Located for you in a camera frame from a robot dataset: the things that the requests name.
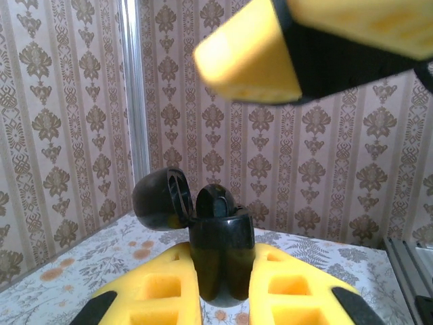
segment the wallpaper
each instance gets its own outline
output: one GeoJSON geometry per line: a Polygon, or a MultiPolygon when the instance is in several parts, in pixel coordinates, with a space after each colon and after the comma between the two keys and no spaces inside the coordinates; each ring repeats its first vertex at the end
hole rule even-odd
{"type": "Polygon", "coordinates": [[[191,55],[246,2],[141,1],[152,168],[182,168],[194,196],[225,186],[259,228],[433,242],[432,96],[405,73],[300,108],[225,102],[191,55]]]}
{"type": "Polygon", "coordinates": [[[0,286],[131,210],[117,11],[0,1],[0,286]]]}

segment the yellow foam insert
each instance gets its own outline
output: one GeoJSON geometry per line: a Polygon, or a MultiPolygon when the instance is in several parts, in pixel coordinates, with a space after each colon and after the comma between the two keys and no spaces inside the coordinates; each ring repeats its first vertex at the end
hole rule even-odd
{"type": "Polygon", "coordinates": [[[305,26],[415,60],[433,57],[433,0],[288,0],[305,26]]]}
{"type": "Polygon", "coordinates": [[[201,325],[189,243],[177,244],[99,289],[118,293],[100,325],[201,325]]]}
{"type": "Polygon", "coordinates": [[[256,244],[250,325],[353,325],[331,289],[349,284],[268,244],[256,244]]]}
{"type": "Polygon", "coordinates": [[[204,83],[227,100],[274,104],[302,97],[270,0],[251,0],[193,58],[204,83]]]}

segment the black plastic edge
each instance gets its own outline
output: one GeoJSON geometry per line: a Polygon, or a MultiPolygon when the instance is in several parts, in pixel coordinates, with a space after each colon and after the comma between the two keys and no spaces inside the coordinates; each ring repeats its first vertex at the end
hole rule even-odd
{"type": "Polygon", "coordinates": [[[332,293],[355,325],[385,325],[360,295],[339,286],[332,288],[332,293]]]}
{"type": "Polygon", "coordinates": [[[426,76],[425,64],[432,58],[414,60],[305,26],[292,16],[287,0],[272,0],[272,4],[302,91],[301,101],[293,104],[303,104],[303,98],[311,102],[412,69],[417,69],[422,83],[430,87],[432,80],[426,76]]]}
{"type": "Polygon", "coordinates": [[[98,325],[116,297],[116,291],[107,291],[90,299],[70,325],[98,325]]]}
{"type": "Polygon", "coordinates": [[[416,296],[415,306],[423,325],[433,325],[433,299],[430,297],[416,296]]]}

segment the floral tablecloth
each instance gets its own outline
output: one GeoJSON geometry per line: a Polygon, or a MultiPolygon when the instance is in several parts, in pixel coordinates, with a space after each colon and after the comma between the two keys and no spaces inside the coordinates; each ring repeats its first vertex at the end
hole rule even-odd
{"type": "MultiPolygon", "coordinates": [[[[255,230],[266,242],[352,284],[387,324],[412,324],[384,251],[255,230]]],[[[153,232],[134,215],[111,226],[0,292],[0,324],[69,324],[98,288],[188,241],[186,230],[153,232]]],[[[248,301],[229,309],[202,302],[203,324],[247,324],[248,301]]]]}

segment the open black lid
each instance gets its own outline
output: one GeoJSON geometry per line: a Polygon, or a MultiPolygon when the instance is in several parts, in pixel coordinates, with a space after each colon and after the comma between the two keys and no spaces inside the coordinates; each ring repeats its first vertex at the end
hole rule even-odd
{"type": "Polygon", "coordinates": [[[133,190],[133,208],[149,229],[186,228],[193,216],[193,202],[185,174],[167,167],[146,175],[133,190]]]}

